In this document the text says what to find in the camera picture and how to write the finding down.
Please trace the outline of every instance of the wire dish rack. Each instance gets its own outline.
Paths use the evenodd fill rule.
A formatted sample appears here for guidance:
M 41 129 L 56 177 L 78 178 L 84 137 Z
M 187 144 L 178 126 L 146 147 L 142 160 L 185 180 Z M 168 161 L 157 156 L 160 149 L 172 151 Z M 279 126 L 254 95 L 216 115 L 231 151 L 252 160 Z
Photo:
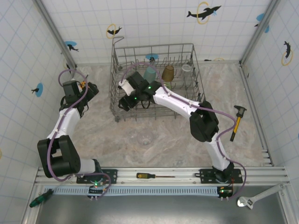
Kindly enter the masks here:
M 128 112 L 118 107 L 119 100 L 126 94 L 124 90 L 117 88 L 118 83 L 127 68 L 137 62 L 151 63 L 159 70 L 161 75 L 167 65 L 172 65 L 175 70 L 174 79 L 171 82 L 164 82 L 164 85 L 189 100 L 202 102 L 206 99 L 192 43 L 123 47 L 121 42 L 118 43 L 123 39 L 124 37 L 115 37 L 112 41 L 109 96 L 111 100 L 110 110 L 115 116 L 116 122 L 120 119 L 126 120 L 128 118 L 135 118 L 136 120 L 137 118 L 157 118 L 162 116 L 174 116 L 176 118 L 178 115 L 171 109 L 156 104 L 150 104 L 147 109 L 138 104 Z M 158 55 L 158 59 L 154 62 L 149 62 L 149 59 L 146 59 L 148 55 L 155 55 L 155 57 Z M 184 64 L 188 64 L 192 69 L 190 71 L 183 70 L 182 66 Z M 146 65 L 138 65 L 127 73 L 127 77 L 135 71 L 138 71 L 143 76 L 146 69 Z

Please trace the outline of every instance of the purple cable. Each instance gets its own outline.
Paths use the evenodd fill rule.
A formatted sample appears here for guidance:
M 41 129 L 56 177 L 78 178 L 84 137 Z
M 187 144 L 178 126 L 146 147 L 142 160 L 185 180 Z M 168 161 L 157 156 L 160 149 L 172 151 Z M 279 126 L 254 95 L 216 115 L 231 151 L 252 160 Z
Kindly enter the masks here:
M 162 79 L 162 77 L 161 77 L 160 72 L 158 71 L 158 69 L 157 69 L 155 66 L 153 66 L 153 65 L 151 65 L 151 64 L 149 64 L 149 63 L 146 63 L 146 62 L 138 62 L 138 63 L 132 64 L 131 66 L 129 66 L 129 67 L 127 68 L 127 70 L 125 71 L 125 73 L 123 74 L 122 79 L 121 79 L 121 82 L 122 82 L 123 79 L 126 77 L 127 73 L 131 70 L 131 68 L 134 68 L 134 67 L 136 67 L 137 65 L 140 65 L 140 64 L 147 65 L 147 66 L 151 67 L 153 70 L 155 70 L 155 72 L 156 72 L 156 73 L 158 74 L 158 76 L 159 76 L 160 82 L 161 82 L 161 84 L 162 84 L 162 87 L 163 87 L 165 93 L 168 94 L 168 91 L 167 91 L 167 89 L 166 89 L 165 86 L 164 86 L 163 79 Z M 187 101 L 185 101 L 185 100 L 183 100 L 183 99 L 181 99 L 181 98 L 178 98 L 178 97 L 173 96 L 173 95 L 171 95 L 171 94 L 170 94 L 170 96 L 173 97 L 173 98 L 175 98 L 175 99 L 177 99 L 177 100 L 179 100 L 179 101 L 181 101 L 181 102 L 183 102 L 183 103 L 185 103 L 185 104 L 187 104 L 187 105 L 189 105 L 189 102 L 187 102 Z M 234 195 L 232 195 L 232 196 L 230 197 L 230 198 L 234 198 L 234 197 L 236 197 L 238 194 L 240 194 L 240 192 L 244 189 L 244 186 L 245 186 L 245 183 L 246 183 L 246 179 L 247 179 L 247 172 L 246 172 L 246 168 L 245 168 L 241 163 L 239 163 L 239 162 L 237 162 L 237 161 L 234 161 L 234 160 L 231 160 L 230 158 L 228 158 L 228 157 L 225 156 L 225 154 L 224 154 L 224 153 L 222 152 L 222 150 L 221 150 L 221 147 L 220 147 L 220 144 L 219 144 L 219 138 L 220 138 L 223 134 L 225 134 L 226 132 L 229 132 L 230 130 L 232 130 L 232 129 L 235 127 L 235 125 L 236 125 L 236 120 L 235 120 L 235 118 L 232 117 L 231 115 L 229 115 L 229 114 L 227 114 L 227 113 L 224 113 L 224 112 L 221 112 L 221 111 L 217 111 L 217 110 L 213 110 L 213 109 L 209 109 L 209 108 L 204 108 L 204 107 L 200 107 L 200 106 L 197 106 L 197 105 L 190 105 L 190 106 L 191 106 L 191 107 L 194 107 L 194 108 L 197 108 L 197 109 L 200 109 L 200 110 L 210 111 L 210 112 L 214 112 L 214 113 L 218 113 L 218 114 L 224 115 L 224 116 L 226 116 L 226 117 L 228 117 L 228 118 L 231 118 L 231 119 L 234 121 L 234 125 L 233 125 L 233 126 L 231 126 L 230 128 L 224 130 L 223 132 L 221 132 L 221 133 L 217 136 L 217 138 L 216 138 L 217 147 L 218 147 L 218 150 L 219 150 L 220 154 L 222 155 L 222 157 L 225 158 L 227 161 L 230 161 L 230 162 L 232 162 L 232 163 L 235 163 L 235 164 L 240 165 L 240 166 L 243 168 L 243 170 L 244 170 L 244 181 L 243 181 L 242 186 L 241 186 L 240 189 L 237 191 L 237 193 L 235 193 Z
M 111 187 L 111 178 L 109 175 L 107 175 L 105 173 L 91 173 L 91 174 L 83 174 L 83 175 L 76 174 L 76 176 L 94 176 L 94 175 L 104 175 L 109 180 L 109 184 L 108 184 L 108 187 L 106 187 L 106 190 L 104 190 L 103 193 L 100 196 L 98 196 L 98 198 L 101 198 L 108 192 L 109 188 Z
M 60 84 L 61 86 L 62 86 L 62 84 L 60 83 L 60 77 L 61 77 L 61 75 L 62 75 L 63 73 L 65 73 L 65 72 L 67 72 L 67 71 L 73 71 L 73 72 L 78 73 L 80 76 L 83 77 L 83 79 L 84 79 L 84 81 L 85 81 L 85 83 L 86 83 L 86 85 L 87 85 L 87 79 L 86 79 L 86 77 L 85 77 L 81 72 L 79 72 L 79 71 L 77 71 L 77 70 L 74 70 L 74 69 L 66 69 L 66 70 L 63 70 L 63 71 L 59 74 L 59 76 L 58 76 L 58 82 L 59 82 L 59 84 Z M 59 129 L 60 129 L 60 126 L 61 126 L 62 123 L 63 123 L 63 120 L 64 120 L 66 114 L 67 114 L 67 113 L 68 113 L 68 112 L 69 112 L 75 105 L 77 105 L 81 100 L 84 99 L 84 97 L 85 97 L 86 94 L 87 94 L 87 91 L 88 91 L 88 88 L 86 88 L 86 90 L 85 90 L 83 96 L 82 96 L 79 100 L 77 100 L 75 103 L 73 103 L 73 104 L 72 104 L 72 105 L 71 105 L 71 106 L 64 112 L 64 114 L 62 115 L 62 118 L 60 119 L 60 122 L 58 123 L 57 129 L 55 130 L 55 132 L 54 132 L 54 134 L 53 134 L 53 137 L 52 137 L 52 139 L 50 140 L 50 143 L 49 143 L 48 152 L 47 152 L 47 164 L 48 164 L 48 170 L 49 170 L 50 174 L 52 175 L 52 177 L 53 177 L 55 180 L 60 181 L 60 182 L 66 181 L 69 177 L 72 176 L 72 174 L 68 175 L 68 176 L 67 176 L 66 178 L 64 178 L 64 179 L 59 179 L 59 178 L 54 174 L 54 172 L 53 172 L 53 170 L 52 170 L 52 167 L 51 167 L 51 161 L 50 161 L 51 148 L 52 148 L 54 139 L 55 139 L 55 137 L 56 137 L 56 135 L 57 135 L 57 133 L 58 133 L 58 131 L 59 131 Z

